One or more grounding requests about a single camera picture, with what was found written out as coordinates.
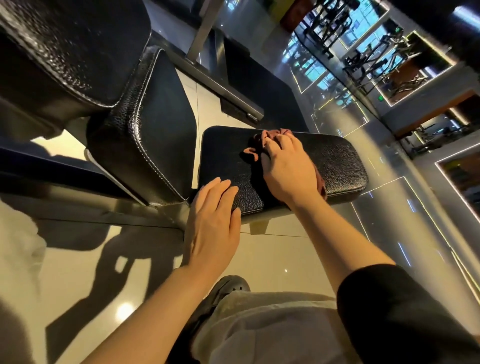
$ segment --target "black leather pad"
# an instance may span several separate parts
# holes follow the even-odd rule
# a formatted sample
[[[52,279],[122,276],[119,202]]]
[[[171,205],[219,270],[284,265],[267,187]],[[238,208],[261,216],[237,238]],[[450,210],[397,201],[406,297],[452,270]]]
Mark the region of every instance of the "black leather pad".
[[[284,206],[268,191],[260,161],[252,163],[251,156],[242,153],[249,140],[260,132],[212,126],[203,134],[198,185],[203,186],[215,177],[230,179],[239,187],[234,208],[240,207],[242,215]],[[367,172],[348,140],[326,134],[293,134],[325,179],[329,204],[352,201],[367,186]]]
[[[195,115],[166,52],[148,47],[120,102],[92,117],[95,161],[149,205],[180,203],[192,192]]]
[[[142,0],[15,0],[0,12],[0,97],[46,120],[113,107],[150,36]]]

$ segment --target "tiled floor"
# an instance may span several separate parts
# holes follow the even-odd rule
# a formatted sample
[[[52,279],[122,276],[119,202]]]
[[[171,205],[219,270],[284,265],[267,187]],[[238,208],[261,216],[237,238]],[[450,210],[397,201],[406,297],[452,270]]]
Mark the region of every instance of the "tiled floor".
[[[221,112],[217,96],[179,73],[197,119],[195,175],[202,134],[210,126],[249,128]],[[68,132],[36,139],[51,155],[83,158]],[[178,229],[39,220],[48,244],[41,271],[42,304],[50,352],[75,364],[103,341],[181,262]],[[322,264],[294,215],[270,220],[265,234],[243,225],[227,274],[243,276],[253,291],[304,291],[333,295]]]

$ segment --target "brown cloth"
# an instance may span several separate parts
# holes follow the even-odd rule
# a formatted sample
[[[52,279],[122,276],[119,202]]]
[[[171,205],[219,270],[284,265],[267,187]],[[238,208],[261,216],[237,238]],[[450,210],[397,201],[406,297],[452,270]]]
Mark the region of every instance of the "brown cloth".
[[[253,155],[253,160],[257,162],[260,158],[260,154],[262,152],[266,153],[268,155],[267,150],[265,149],[266,145],[266,137],[269,137],[272,140],[275,140],[278,143],[278,140],[276,139],[276,136],[279,134],[291,134],[292,131],[290,129],[280,129],[280,130],[263,130],[261,134],[256,134],[253,136],[253,143],[255,146],[245,148],[243,152],[245,154],[252,154]],[[315,168],[315,174],[317,176],[317,189],[320,195],[324,198],[324,200],[327,199],[327,193],[325,190],[325,181],[320,175],[317,166],[313,164],[313,167]]]

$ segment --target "black shoe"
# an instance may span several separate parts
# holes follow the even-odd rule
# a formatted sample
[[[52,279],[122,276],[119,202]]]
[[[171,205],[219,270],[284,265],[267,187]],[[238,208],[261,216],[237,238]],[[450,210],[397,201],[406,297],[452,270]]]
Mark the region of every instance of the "black shoe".
[[[213,314],[220,301],[233,291],[250,292],[246,280],[240,276],[225,276],[212,288],[187,321],[168,355],[168,364],[199,363],[190,354],[190,343],[200,326]]]

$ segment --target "shirt sleeve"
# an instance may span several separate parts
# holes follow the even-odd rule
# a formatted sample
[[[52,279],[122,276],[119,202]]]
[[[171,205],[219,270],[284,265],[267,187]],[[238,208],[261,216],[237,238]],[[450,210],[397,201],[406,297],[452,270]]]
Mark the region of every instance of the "shirt sleeve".
[[[379,264],[351,273],[338,314],[364,364],[480,363],[480,346],[402,268]]]

